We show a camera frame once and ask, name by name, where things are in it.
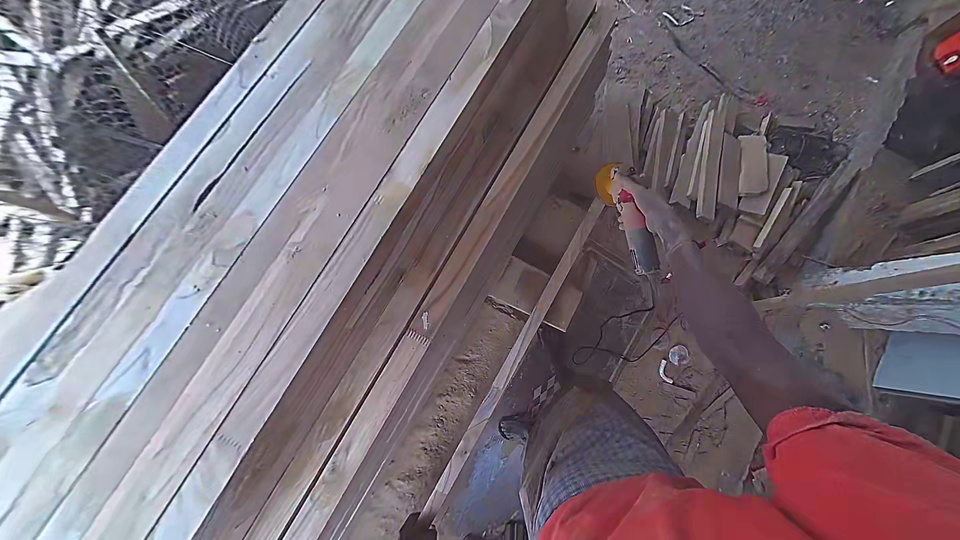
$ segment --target plaid pants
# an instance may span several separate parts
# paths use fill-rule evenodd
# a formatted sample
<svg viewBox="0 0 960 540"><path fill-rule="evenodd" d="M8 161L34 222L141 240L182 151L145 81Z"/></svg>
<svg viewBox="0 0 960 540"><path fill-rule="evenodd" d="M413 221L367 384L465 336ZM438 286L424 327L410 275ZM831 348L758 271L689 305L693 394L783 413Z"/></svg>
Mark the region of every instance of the plaid pants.
<svg viewBox="0 0 960 540"><path fill-rule="evenodd" d="M597 484L651 473L683 475L608 382L577 378L540 413L524 449L527 530L536 538L561 504Z"/></svg>

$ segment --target red jacket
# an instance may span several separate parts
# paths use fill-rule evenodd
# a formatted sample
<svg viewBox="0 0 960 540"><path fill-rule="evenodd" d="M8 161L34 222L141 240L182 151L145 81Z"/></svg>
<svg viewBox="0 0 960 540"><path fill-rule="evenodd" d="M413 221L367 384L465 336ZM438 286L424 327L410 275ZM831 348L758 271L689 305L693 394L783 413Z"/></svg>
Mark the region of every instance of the red jacket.
<svg viewBox="0 0 960 540"><path fill-rule="evenodd" d="M855 412L796 408L767 428L770 499L654 474L560 506L544 540L960 539L960 460Z"/></svg>

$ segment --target yellow sanding disc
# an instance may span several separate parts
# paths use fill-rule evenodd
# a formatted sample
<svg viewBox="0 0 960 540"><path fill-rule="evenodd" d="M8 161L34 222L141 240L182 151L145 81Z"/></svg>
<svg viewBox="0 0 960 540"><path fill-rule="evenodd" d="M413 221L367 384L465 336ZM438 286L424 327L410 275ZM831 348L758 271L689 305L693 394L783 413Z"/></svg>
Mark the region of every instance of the yellow sanding disc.
<svg viewBox="0 0 960 540"><path fill-rule="evenodd" d="M593 175L593 187L597 191L597 197L600 197L600 200L608 207L613 206L613 196L610 194L610 184L613 182L613 168L619 166L621 166L620 163L611 163Z"/></svg>

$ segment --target wire mesh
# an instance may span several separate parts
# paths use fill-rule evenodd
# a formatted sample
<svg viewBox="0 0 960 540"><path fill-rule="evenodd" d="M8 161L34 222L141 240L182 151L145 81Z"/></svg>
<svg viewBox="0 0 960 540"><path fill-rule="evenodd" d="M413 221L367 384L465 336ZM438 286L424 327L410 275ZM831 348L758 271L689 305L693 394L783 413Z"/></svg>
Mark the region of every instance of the wire mesh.
<svg viewBox="0 0 960 540"><path fill-rule="evenodd" d="M0 303L66 263L285 0L0 0Z"/></svg>

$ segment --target red sleeve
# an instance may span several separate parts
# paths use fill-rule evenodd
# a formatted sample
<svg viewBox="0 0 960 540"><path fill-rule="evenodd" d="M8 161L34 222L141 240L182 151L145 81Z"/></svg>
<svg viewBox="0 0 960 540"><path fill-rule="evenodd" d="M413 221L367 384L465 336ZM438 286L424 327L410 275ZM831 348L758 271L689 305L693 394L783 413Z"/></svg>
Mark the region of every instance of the red sleeve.
<svg viewBox="0 0 960 540"><path fill-rule="evenodd" d="M855 412L796 408L767 428L774 505L819 540L960 538L960 460Z"/></svg>

